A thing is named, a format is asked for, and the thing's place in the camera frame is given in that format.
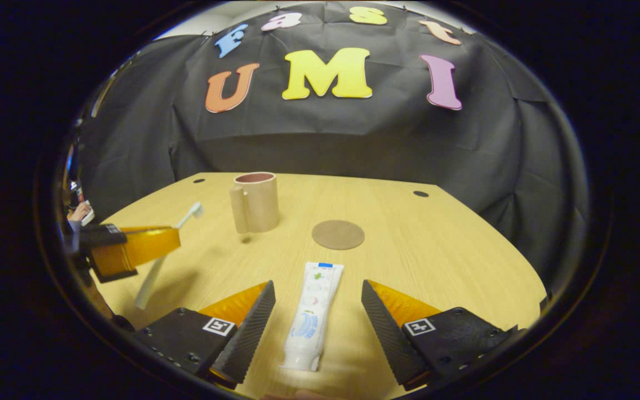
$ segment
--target toothpaste tube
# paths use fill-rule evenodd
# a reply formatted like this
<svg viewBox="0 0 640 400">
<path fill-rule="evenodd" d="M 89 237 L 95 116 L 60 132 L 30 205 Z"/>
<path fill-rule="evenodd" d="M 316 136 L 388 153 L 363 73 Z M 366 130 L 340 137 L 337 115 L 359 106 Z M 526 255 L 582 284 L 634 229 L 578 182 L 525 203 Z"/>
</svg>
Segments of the toothpaste tube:
<svg viewBox="0 0 640 400">
<path fill-rule="evenodd" d="M 328 309 L 340 283 L 344 266 L 306 263 L 303 292 L 290 333 L 285 340 L 281 367 L 317 371 L 325 339 Z"/>
</svg>

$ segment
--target round coaster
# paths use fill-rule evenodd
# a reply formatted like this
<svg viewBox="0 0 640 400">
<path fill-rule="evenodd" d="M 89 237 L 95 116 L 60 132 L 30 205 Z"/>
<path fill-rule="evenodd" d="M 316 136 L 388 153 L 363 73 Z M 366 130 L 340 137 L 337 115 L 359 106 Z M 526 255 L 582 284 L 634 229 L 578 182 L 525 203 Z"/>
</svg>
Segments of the round coaster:
<svg viewBox="0 0 640 400">
<path fill-rule="evenodd" d="M 347 250 L 364 241 L 364 231 L 348 221 L 330 220 L 318 223 L 313 228 L 313 240 L 318 245 L 333 250 Z"/>
</svg>

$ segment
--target wooden table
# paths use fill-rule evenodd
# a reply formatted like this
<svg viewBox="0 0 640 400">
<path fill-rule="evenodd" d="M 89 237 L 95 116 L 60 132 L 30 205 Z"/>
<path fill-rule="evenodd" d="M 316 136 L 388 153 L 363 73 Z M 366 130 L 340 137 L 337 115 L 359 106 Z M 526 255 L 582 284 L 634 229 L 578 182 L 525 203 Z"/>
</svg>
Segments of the wooden table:
<svg viewBox="0 0 640 400">
<path fill-rule="evenodd" d="M 201 309 L 272 279 L 277 302 L 246 381 L 236 391 L 254 398 L 309 389 L 352 400 L 393 398 L 397 385 L 361 304 L 363 279 L 386 284 L 438 309 L 465 307 L 509 329 L 529 327 L 546 296 L 523 256 L 482 218 L 428 184 L 278 174 L 281 220 L 266 233 L 239 235 L 228 190 L 237 173 L 202 173 L 141 198 L 107 218 L 117 226 L 175 225 L 194 202 L 204 215 L 180 231 L 145 311 L 133 305 L 152 262 L 139 275 L 100 284 L 100 293 L 135 329 L 175 307 Z M 204 182 L 194 183 L 197 179 Z M 419 197 L 414 191 L 429 194 Z M 357 248 L 323 248 L 313 226 L 342 219 L 362 227 Z M 328 316 L 318 372 L 277 367 L 302 289 L 306 261 L 345 265 Z"/>
</svg>

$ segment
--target beige cup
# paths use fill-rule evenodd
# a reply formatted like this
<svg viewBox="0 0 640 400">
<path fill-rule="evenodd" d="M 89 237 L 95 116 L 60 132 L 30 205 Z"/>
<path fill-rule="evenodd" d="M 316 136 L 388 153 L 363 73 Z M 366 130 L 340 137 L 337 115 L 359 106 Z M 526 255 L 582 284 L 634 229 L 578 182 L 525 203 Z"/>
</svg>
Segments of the beige cup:
<svg viewBox="0 0 640 400">
<path fill-rule="evenodd" d="M 278 186 L 270 172 L 252 172 L 233 180 L 231 210 L 238 233 L 270 231 L 278 225 Z"/>
</svg>

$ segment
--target toothbrush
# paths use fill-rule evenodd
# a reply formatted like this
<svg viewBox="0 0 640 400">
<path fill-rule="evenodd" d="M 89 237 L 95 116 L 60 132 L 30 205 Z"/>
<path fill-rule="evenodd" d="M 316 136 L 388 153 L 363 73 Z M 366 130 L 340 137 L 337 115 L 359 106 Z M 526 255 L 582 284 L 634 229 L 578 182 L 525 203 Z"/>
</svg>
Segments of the toothbrush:
<svg viewBox="0 0 640 400">
<path fill-rule="evenodd" d="M 201 207 L 200 202 L 194 203 L 194 205 L 189 208 L 189 212 L 187 215 L 182 218 L 182 220 L 177 223 L 175 228 L 181 229 L 181 227 L 186 223 L 186 221 L 194 216 L 194 218 L 199 218 L 204 213 L 204 209 Z M 159 275 L 159 270 L 162 269 L 162 263 L 167 256 L 162 256 L 157 258 L 152 264 L 152 268 L 150 268 L 149 273 L 144 279 L 142 286 L 140 287 L 140 291 L 137 293 L 137 298 L 135 298 L 135 307 L 139 309 L 145 309 L 147 307 L 147 301 L 152 295 L 152 288 L 154 286 L 154 282 L 157 280 L 157 276 Z"/>
</svg>

